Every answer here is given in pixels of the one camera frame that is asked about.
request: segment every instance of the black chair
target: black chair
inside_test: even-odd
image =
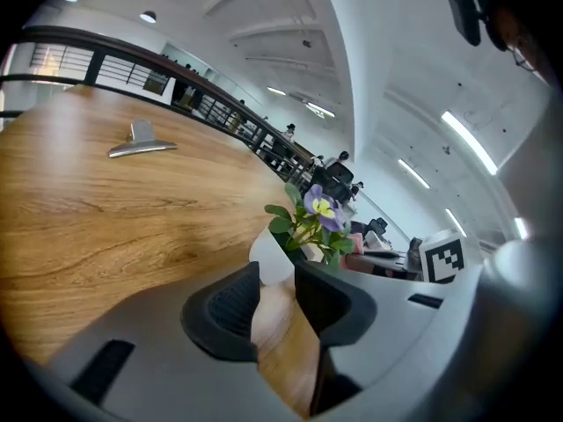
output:
[[[368,224],[368,231],[372,230],[376,235],[382,235],[385,233],[388,223],[383,217],[377,217],[377,219],[371,219]]]
[[[303,195],[307,193],[313,185],[319,185],[323,188],[323,191],[328,186],[328,184],[333,181],[331,176],[327,173],[324,167],[317,167],[311,176],[311,182],[304,190]]]
[[[331,177],[335,177],[345,185],[350,185],[354,179],[354,174],[345,166],[340,163],[333,163],[326,168],[326,171]]]
[[[330,182],[323,187],[323,192],[344,205],[352,197],[352,190],[348,185],[330,178]]]

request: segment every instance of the white wall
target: white wall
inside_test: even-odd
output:
[[[424,238],[442,229],[454,228],[445,209],[442,211],[433,205],[418,182],[377,150],[366,150],[350,168],[355,174],[354,181],[363,182],[366,195],[409,238]]]
[[[392,63],[398,0],[331,0],[346,46],[354,99],[353,158],[368,145],[378,122]]]
[[[260,115],[267,116],[268,122],[280,131],[285,131],[288,124],[294,123],[295,142],[314,155],[323,155],[327,159],[349,148],[346,136],[337,129],[337,120],[320,119],[290,97],[274,96],[274,102]]]
[[[351,217],[351,220],[361,223],[369,223],[371,219],[383,217],[384,220],[388,223],[384,234],[385,239],[391,242],[394,250],[407,251],[410,238],[408,238],[406,233],[403,235],[402,230],[395,223],[395,221],[391,219],[390,216],[388,216],[386,213],[384,213],[380,208],[374,205],[374,203],[370,201],[370,198],[367,196],[367,194],[360,191],[356,195],[356,201],[351,202],[351,204],[357,211],[356,214]]]
[[[130,22],[107,12],[81,7],[67,7],[59,11],[42,6],[28,25],[58,25],[87,30],[126,40],[158,54],[163,51],[167,41],[163,34],[142,24]]]
[[[189,64],[192,66],[192,70],[195,70],[203,76],[207,69],[209,69],[207,64],[204,64],[195,56],[190,55],[188,52],[184,52],[173,45],[166,44],[162,51],[163,55],[167,55],[172,61],[177,61],[180,66],[186,66]]]

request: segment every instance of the wooden table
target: wooden table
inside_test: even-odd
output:
[[[178,149],[110,159],[134,118]],[[283,182],[242,142],[121,94],[76,86],[0,134],[0,310],[43,362],[136,291],[242,265]],[[289,284],[263,288],[259,369],[307,414],[318,340]]]

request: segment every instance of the purple flower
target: purple flower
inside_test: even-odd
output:
[[[341,231],[344,229],[344,213],[338,202],[332,197],[323,194],[323,188],[319,185],[311,186],[303,198],[307,213],[318,215],[318,221],[329,231]]]

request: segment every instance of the black metal railing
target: black metal railing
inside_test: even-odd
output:
[[[37,43],[33,48],[29,67],[36,70],[86,73],[93,52],[83,48],[60,44]],[[139,86],[146,91],[162,95],[168,84],[168,77],[157,74],[134,62],[107,55],[99,69],[99,76],[122,81],[124,84]]]
[[[5,82],[31,81],[86,84],[119,92],[181,113],[239,139],[285,181],[298,181],[310,165],[308,157],[250,108],[206,78],[162,55],[123,40],[60,26],[27,27],[18,43],[27,42],[35,44],[30,73],[0,76],[0,86]],[[60,70],[60,75],[65,75],[65,70],[69,73],[67,76],[41,73],[53,68]],[[111,81],[100,77],[119,80],[125,86],[112,86]],[[170,78],[176,82],[172,100],[168,102],[163,100]],[[138,88],[150,93],[139,92]],[[154,98],[147,97],[151,93],[155,94]],[[0,118],[16,117],[22,112],[3,111]]]

